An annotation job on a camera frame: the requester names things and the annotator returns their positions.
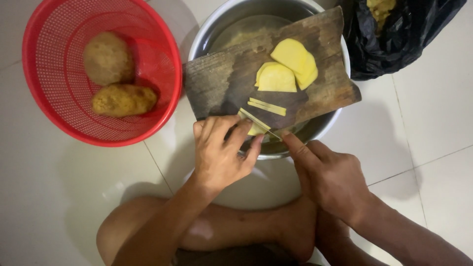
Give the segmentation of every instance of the red colander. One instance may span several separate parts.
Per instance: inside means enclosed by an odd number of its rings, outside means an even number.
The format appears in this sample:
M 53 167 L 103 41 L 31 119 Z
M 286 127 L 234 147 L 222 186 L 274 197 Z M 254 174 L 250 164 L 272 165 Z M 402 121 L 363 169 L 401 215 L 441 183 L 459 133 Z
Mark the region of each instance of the red colander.
M 135 84 L 160 95 L 151 112 L 121 119 L 92 112 L 90 101 L 100 86 L 88 79 L 82 53 L 103 31 L 129 44 Z M 65 133 L 97 146 L 125 146 L 150 137 L 169 120 L 181 93 L 179 50 L 163 19 L 144 0 L 44 0 L 26 27 L 22 61 L 44 114 Z

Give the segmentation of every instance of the knee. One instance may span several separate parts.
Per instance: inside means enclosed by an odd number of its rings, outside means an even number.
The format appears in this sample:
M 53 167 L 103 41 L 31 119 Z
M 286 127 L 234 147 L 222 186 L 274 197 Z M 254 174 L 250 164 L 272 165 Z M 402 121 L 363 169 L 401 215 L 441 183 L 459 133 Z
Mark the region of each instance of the knee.
M 132 199 L 116 207 L 100 225 L 96 244 L 105 265 L 111 265 L 118 250 L 166 200 L 151 196 Z

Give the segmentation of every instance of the person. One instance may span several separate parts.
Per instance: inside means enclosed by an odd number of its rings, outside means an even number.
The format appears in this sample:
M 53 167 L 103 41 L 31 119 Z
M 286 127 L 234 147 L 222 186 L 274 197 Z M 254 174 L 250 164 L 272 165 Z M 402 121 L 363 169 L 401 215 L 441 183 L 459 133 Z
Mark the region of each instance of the person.
M 237 125 L 228 139 L 228 131 Z M 193 126 L 195 170 L 169 200 L 135 198 L 112 211 L 97 233 L 107 266 L 299 265 L 317 247 L 332 265 L 384 265 L 358 248 L 349 227 L 403 265 L 473 265 L 460 250 L 370 193 L 360 162 L 319 141 L 304 145 L 284 132 L 302 196 L 266 211 L 212 204 L 248 175 L 263 136 L 237 155 L 252 126 L 237 115 Z

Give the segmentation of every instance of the stainless steel basin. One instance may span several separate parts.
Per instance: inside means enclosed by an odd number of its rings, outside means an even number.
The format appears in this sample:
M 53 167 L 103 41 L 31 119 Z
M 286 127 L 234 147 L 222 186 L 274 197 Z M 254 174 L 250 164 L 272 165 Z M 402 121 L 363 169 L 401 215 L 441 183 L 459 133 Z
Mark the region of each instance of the stainless steel basin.
M 219 36 L 231 25 L 253 16 L 271 15 L 290 22 L 323 12 L 324 9 L 311 0 L 229 0 L 214 11 L 200 28 L 189 53 L 189 60 L 207 55 Z M 343 62 L 350 76 L 350 60 L 342 37 Z M 304 143 L 321 138 L 335 123 L 342 109 L 313 118 L 295 135 Z M 263 143 L 259 160 L 279 159 L 289 156 L 281 142 Z

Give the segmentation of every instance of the fingernail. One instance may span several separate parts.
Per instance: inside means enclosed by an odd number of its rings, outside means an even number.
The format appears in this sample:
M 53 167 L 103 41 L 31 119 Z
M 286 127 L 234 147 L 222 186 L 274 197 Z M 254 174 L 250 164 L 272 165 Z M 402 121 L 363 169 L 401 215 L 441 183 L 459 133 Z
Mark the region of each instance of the fingernail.
M 289 134 L 291 134 L 291 132 L 289 132 L 289 131 L 287 131 L 287 130 L 283 130 L 283 131 L 281 132 L 281 137 L 285 137 L 285 136 L 287 136 L 287 135 L 289 135 Z

